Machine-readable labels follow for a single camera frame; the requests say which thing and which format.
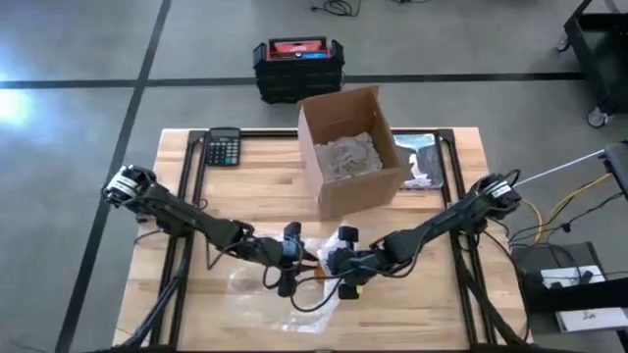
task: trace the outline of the yellow cable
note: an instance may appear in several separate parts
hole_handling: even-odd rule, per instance
[[[563,204],[565,204],[567,201],[569,201],[569,199],[574,198],[574,197],[578,196],[581,192],[596,186],[597,184],[599,184],[602,181],[606,180],[610,176],[611,176],[611,173],[605,174],[605,175],[599,177],[598,179],[592,181],[590,184],[582,186],[582,187],[576,189],[575,191],[573,191],[572,193],[570,193],[569,195],[565,196],[562,200],[560,200],[560,202],[558,202],[556,204],[556,206],[553,208],[553,210],[551,210],[551,214],[549,214],[549,219],[551,220],[552,218],[554,218],[556,216],[556,213],[558,212],[558,210],[562,207]]]
[[[541,238],[541,234],[543,233],[543,224],[544,224],[543,216],[541,216],[541,212],[539,211],[537,206],[535,206],[532,202],[526,199],[521,199],[521,201],[523,201],[523,203],[525,203],[526,205],[530,206],[532,211],[534,211],[534,213],[537,215],[537,222],[539,222],[539,224],[538,224],[537,234],[534,237],[534,241],[536,243],[537,239]]]

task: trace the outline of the black floor line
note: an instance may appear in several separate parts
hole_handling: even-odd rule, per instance
[[[135,123],[135,117],[139,109],[141,97],[144,92],[146,81],[150,75],[150,70],[155,59],[155,53],[157,52],[157,46],[161,38],[161,33],[170,11],[172,0],[163,0],[157,15],[155,27],[150,37],[148,47],[146,48],[146,54],[142,62],[141,69],[139,71],[139,77],[137,78],[137,85],[133,91],[129,107],[127,108],[127,114],[120,128],[120,134],[114,150],[114,155],[109,165],[109,172],[107,180],[112,176],[122,165],[125,158],[125,153],[129,145],[131,138],[131,131]],[[66,317],[63,321],[57,344],[55,346],[56,353],[68,353],[72,347],[72,341],[74,340],[77,325],[79,323],[80,311],[82,309],[83,302],[85,300],[85,294],[89,286],[89,280],[93,272],[94,264],[96,262],[96,255],[98,254],[98,248],[100,247],[100,240],[102,239],[102,233],[107,223],[107,217],[109,216],[110,207],[104,201],[100,201],[94,221],[89,232],[85,251],[83,253],[80,267],[78,269],[78,276],[75,282],[72,296],[70,297],[70,303],[68,310],[66,311]]]
[[[345,83],[412,83],[412,82],[505,82],[582,80],[583,73],[529,73],[529,74],[435,74],[435,75],[357,75],[346,76]],[[213,87],[254,85],[255,77],[197,77],[138,79],[71,79],[0,81],[6,89],[50,88],[123,88],[147,87]]]

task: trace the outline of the black cart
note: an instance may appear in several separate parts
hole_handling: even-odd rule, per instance
[[[597,101],[587,122],[602,127],[613,114],[628,112],[628,14],[583,14],[591,1],[567,20],[557,49],[573,47]]]

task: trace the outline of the cart wheel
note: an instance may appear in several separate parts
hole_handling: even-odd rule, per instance
[[[562,53],[564,51],[567,51],[569,47],[571,47],[571,43],[569,42],[569,39],[565,38],[558,42],[558,45],[556,45],[556,50],[558,51],[558,53]]]
[[[591,113],[589,113],[589,115],[587,116],[587,123],[589,123],[589,125],[592,127],[600,128],[610,123],[612,118],[612,115],[602,113],[602,111],[600,111],[600,108],[596,107],[596,109],[592,110]]]

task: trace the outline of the metal pole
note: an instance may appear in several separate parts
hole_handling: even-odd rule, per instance
[[[565,168],[567,168],[567,167],[571,167],[571,166],[573,166],[573,165],[575,165],[575,164],[577,164],[577,163],[580,163],[580,162],[582,162],[582,161],[584,161],[584,160],[587,160],[587,159],[589,159],[589,158],[599,156],[599,155],[600,155],[600,154],[602,154],[603,152],[604,152],[604,150],[603,150],[603,149],[601,149],[600,151],[597,151],[597,152],[594,152],[594,153],[588,154],[588,155],[586,155],[586,156],[584,156],[584,157],[580,157],[580,158],[578,158],[578,159],[577,159],[577,160],[575,160],[575,161],[571,161],[571,162],[569,162],[569,163],[565,163],[565,164],[563,164],[563,165],[561,165],[561,166],[558,166],[558,167],[556,167],[556,168],[550,169],[549,171],[542,172],[542,173],[537,174],[537,175],[535,175],[535,176],[530,176],[530,177],[528,177],[528,178],[527,178],[527,179],[525,179],[525,180],[521,180],[521,181],[517,182],[517,183],[514,185],[514,187],[521,186],[521,185],[523,185],[524,183],[526,183],[526,182],[528,182],[528,181],[532,181],[532,180],[537,179],[537,178],[539,178],[539,177],[544,177],[544,176],[550,175],[550,174],[552,174],[552,173],[554,173],[554,172],[558,172],[558,171],[560,171],[560,170],[562,170],[562,169],[565,169]]]

